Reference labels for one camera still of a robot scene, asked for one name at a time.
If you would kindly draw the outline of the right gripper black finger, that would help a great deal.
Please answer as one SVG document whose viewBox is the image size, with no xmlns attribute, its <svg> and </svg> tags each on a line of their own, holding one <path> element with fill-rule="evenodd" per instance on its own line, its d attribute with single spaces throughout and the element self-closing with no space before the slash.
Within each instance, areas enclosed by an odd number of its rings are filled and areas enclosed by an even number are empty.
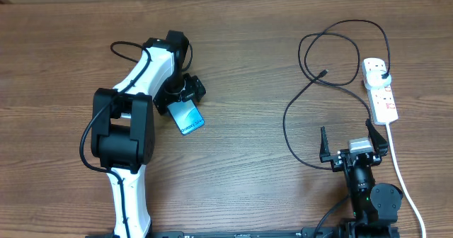
<svg viewBox="0 0 453 238">
<path fill-rule="evenodd" d="M 326 159 L 329 156 L 330 156 L 330 151 L 329 151 L 329 147 L 328 147 L 326 129 L 324 126 L 322 126 L 321 127 L 321 144 L 320 144 L 319 157 L 321 159 Z"/>
<path fill-rule="evenodd" d="M 384 137 L 376 130 L 372 121 L 368 118 L 365 121 L 367 126 L 369 138 L 372 141 L 372 146 L 376 153 L 387 153 L 389 148 L 389 143 L 384 139 Z"/>
</svg>

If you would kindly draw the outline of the blue Samsung Galaxy smartphone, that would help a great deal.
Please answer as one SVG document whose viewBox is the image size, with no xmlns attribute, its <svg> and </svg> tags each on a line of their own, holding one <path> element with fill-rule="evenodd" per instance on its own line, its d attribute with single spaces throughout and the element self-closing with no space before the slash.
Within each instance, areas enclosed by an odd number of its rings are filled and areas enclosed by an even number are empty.
<svg viewBox="0 0 453 238">
<path fill-rule="evenodd" d="M 188 135 L 205 124 L 193 100 L 172 103 L 168 111 L 182 135 Z"/>
</svg>

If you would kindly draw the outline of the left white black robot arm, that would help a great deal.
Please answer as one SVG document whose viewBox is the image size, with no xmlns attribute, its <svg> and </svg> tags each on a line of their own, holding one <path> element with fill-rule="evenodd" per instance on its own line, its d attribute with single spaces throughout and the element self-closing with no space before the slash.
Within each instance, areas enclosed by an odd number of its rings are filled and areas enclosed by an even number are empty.
<svg viewBox="0 0 453 238">
<path fill-rule="evenodd" d="M 110 180 L 115 227 L 109 237 L 152 236 L 145 173 L 155 145 L 154 113 L 170 115 L 182 135 L 205 124 L 195 104 L 206 89 L 187 72 L 193 47 L 184 33 L 170 30 L 138 48 L 142 56 L 134 69 L 112 89 L 94 93 L 92 119 L 81 137 L 90 139 L 100 161 L 96 171 Z"/>
</svg>

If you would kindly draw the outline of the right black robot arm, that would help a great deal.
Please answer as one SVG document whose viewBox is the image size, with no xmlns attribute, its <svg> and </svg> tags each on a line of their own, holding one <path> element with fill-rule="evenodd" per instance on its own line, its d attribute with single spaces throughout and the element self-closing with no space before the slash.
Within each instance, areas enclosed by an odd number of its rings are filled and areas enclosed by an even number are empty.
<svg viewBox="0 0 453 238">
<path fill-rule="evenodd" d="M 370 120 L 365 125 L 368 136 L 350 140 L 348 148 L 337 154 L 330 153 L 326 129 L 321 128 L 320 161 L 330 163 L 333 172 L 344 173 L 354 215 L 343 219 L 332 236 L 399 237 L 398 228 L 392 225 L 398 220 L 403 191 L 390 183 L 377 183 L 372 174 L 372 167 L 387 155 L 389 143 Z"/>
</svg>

